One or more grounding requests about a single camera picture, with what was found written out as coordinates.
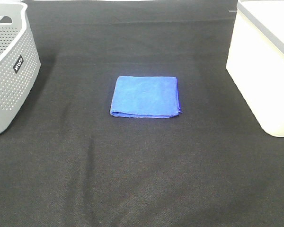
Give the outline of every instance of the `box lid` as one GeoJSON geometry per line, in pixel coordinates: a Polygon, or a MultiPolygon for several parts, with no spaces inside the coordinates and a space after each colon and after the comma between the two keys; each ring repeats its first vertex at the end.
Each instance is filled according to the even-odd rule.
{"type": "Polygon", "coordinates": [[[284,54],[284,0],[239,0],[237,8],[284,54]]]}

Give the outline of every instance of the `blue towel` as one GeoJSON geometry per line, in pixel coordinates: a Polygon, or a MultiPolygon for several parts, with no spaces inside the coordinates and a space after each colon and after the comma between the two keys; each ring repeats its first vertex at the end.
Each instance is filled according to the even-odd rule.
{"type": "Polygon", "coordinates": [[[177,78],[119,77],[110,114],[114,117],[169,118],[179,115],[177,78]]]}

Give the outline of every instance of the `plastic basket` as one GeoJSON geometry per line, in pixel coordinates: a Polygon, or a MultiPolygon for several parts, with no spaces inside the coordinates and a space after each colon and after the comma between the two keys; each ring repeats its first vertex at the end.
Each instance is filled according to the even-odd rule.
{"type": "Polygon", "coordinates": [[[40,69],[40,60],[26,15],[27,5],[0,3],[0,133],[24,103],[40,69]]]}

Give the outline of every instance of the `black tablecloth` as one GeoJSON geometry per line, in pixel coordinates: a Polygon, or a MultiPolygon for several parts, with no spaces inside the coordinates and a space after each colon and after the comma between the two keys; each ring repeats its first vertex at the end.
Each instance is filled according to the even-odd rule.
{"type": "Polygon", "coordinates": [[[0,135],[0,227],[284,227],[284,138],[225,69],[235,0],[27,4],[42,67],[0,135]],[[111,117],[121,75],[177,77],[183,113],[111,117]]]}

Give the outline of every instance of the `basket handle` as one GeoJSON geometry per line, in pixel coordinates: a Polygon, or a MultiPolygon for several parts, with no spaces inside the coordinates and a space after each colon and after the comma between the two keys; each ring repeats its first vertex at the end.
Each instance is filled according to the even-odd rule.
{"type": "Polygon", "coordinates": [[[242,4],[245,1],[259,0],[238,0],[237,9],[244,14],[283,54],[284,43],[275,36],[265,25],[262,24],[245,6],[242,4]]]}
{"type": "Polygon", "coordinates": [[[21,27],[19,27],[19,33],[17,34],[17,36],[0,55],[0,61],[2,61],[2,59],[10,52],[12,47],[18,42],[18,40],[26,31],[26,9],[27,4],[21,2],[0,3],[0,16],[8,16],[12,20],[11,24],[21,25],[21,27]]]}

